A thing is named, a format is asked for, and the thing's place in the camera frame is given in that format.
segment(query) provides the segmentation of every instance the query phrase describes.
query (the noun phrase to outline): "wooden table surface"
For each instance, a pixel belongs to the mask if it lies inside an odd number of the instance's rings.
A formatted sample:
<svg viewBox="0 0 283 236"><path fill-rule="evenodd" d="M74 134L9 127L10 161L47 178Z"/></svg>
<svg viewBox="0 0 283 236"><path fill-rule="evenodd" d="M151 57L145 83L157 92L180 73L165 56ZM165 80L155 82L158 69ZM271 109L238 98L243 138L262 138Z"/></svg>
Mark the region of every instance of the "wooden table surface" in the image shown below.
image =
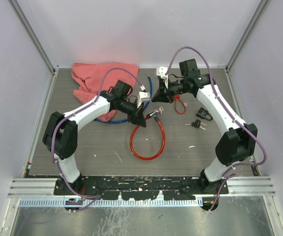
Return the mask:
<svg viewBox="0 0 283 236"><path fill-rule="evenodd" d="M138 79L149 89L146 76L153 81L154 93L158 88L155 69L139 69ZM179 69L171 73L180 75ZM231 91L223 69L213 69L214 78L227 102L235 110ZM71 77L71 69L60 69L52 96L38 137L32 165L31 175L57 175L56 165L51 163L51 155L41 142L46 124L51 113L64 113L79 106L81 102L73 95L78 84ZM220 140L220 131L213 121L203 120L206 130L185 126L197 119L195 116L203 105L191 94L183 94L182 100L188 104L184 115L174 111L173 104L150 103L144 114L158 107L164 111L159 116L166 135L166 145L161 156L152 161L137 159L129 148L129 137L134 129L130 123L105 124L92 121L78 134L78 148L75 153L77 166L83 175L102 176L199 176L216 157L215 146ZM113 120L126 118L117 112ZM147 121L147 127L140 127L134 137L134 147L138 154L149 157L158 152L161 145L161 132L154 119ZM252 176L248 166L238 167L235 172L241 176Z"/></svg>

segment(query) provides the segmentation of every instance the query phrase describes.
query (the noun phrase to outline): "blue cable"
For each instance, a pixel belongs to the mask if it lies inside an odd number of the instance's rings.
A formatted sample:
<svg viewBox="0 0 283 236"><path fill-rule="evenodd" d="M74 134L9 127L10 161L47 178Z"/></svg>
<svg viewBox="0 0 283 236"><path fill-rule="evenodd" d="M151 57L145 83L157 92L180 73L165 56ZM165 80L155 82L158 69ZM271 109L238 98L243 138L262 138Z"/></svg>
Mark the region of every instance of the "blue cable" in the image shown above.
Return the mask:
<svg viewBox="0 0 283 236"><path fill-rule="evenodd" d="M149 80L149 85L150 85L150 96L152 97L152 81L151 81L151 77L147 74L148 80ZM149 105L150 102L147 102L145 105L145 109L147 108L147 106ZM107 124L119 124L119 123L124 123L127 122L128 119L122 119L122 120L110 120L110 121L103 121L101 119L96 118L96 121L102 122L102 123L107 123Z"/></svg>

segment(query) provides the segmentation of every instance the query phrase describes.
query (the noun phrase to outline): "red wire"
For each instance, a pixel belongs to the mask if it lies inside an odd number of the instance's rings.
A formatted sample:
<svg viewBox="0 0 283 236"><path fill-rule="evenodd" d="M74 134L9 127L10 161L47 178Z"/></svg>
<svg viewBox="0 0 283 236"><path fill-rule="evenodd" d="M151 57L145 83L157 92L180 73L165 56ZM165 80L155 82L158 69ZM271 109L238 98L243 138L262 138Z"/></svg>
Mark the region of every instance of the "red wire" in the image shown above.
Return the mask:
<svg viewBox="0 0 283 236"><path fill-rule="evenodd" d="M159 125L160 127L160 130L161 130L161 134L162 134L162 144L161 144L161 148L159 150L159 152L154 155L154 156L151 156L151 157L143 157L143 156L140 156L138 153L136 153L136 151L133 149L133 136L135 135L137 129L140 127L139 125L136 126L134 128L134 130L132 131L131 133L131 136L130 136L130 139L129 139L129 146L130 146L130 150L132 151L132 153L139 159L141 160L144 160L144 161L150 161L150 160L153 160L153 159L156 159L158 156L161 155L161 153L163 152L164 150L164 146L165 146L165 132L164 132L164 129L163 129L163 126L161 124L161 122L158 120L157 121L157 124Z"/></svg>
<svg viewBox="0 0 283 236"><path fill-rule="evenodd" d="M179 96L179 95L175 95L175 96L174 96L174 100L175 100L175 101L174 101L174 109L175 109L176 113L178 113L178 114L180 114L180 115L184 114L184 113L186 112L186 106L185 106L184 102L181 100L180 96ZM182 104L182 106L184 107L184 111L183 111L183 112L179 112L179 111L177 110L177 108L176 108L176 101L177 101L177 100L179 100L180 103Z"/></svg>

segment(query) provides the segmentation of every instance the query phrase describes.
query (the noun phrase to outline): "white wall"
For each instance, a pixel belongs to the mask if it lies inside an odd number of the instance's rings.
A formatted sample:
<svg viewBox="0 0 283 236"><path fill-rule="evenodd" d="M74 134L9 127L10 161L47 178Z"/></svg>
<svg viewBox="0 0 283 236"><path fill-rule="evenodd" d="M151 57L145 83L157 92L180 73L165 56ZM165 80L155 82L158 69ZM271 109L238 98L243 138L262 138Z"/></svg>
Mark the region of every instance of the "white wall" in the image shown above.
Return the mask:
<svg viewBox="0 0 283 236"><path fill-rule="evenodd" d="M267 148L260 170L271 176L283 211L283 0L269 3L231 74L243 117Z"/></svg>
<svg viewBox="0 0 283 236"><path fill-rule="evenodd" d="M228 64L260 0L18 2L60 67L110 61L168 65L182 46L197 48L217 67ZM177 61L194 56L185 51Z"/></svg>
<svg viewBox="0 0 283 236"><path fill-rule="evenodd" d="M0 226L21 177L50 72L7 1L0 0Z"/></svg>

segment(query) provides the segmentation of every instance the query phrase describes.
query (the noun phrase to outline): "pink cloth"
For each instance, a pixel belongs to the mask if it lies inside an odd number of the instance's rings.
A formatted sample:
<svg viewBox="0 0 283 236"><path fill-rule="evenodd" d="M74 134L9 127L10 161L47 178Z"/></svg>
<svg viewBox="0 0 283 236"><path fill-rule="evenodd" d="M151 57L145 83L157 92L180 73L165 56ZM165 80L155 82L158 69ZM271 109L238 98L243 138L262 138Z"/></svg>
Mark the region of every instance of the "pink cloth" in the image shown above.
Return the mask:
<svg viewBox="0 0 283 236"><path fill-rule="evenodd" d="M113 67L124 68L135 76L137 76L139 69L136 65L117 62L100 65L74 63L72 65L71 76L80 87L79 90L73 91L73 95L75 95L83 104L92 100L97 95L104 74ZM102 90L109 90L111 86L115 86L118 80L122 80L132 87L134 87L136 83L136 80L128 73L122 70L113 70L106 76ZM110 111L105 115L99 116L99 119L109 121L115 115L115 112L115 110Z"/></svg>

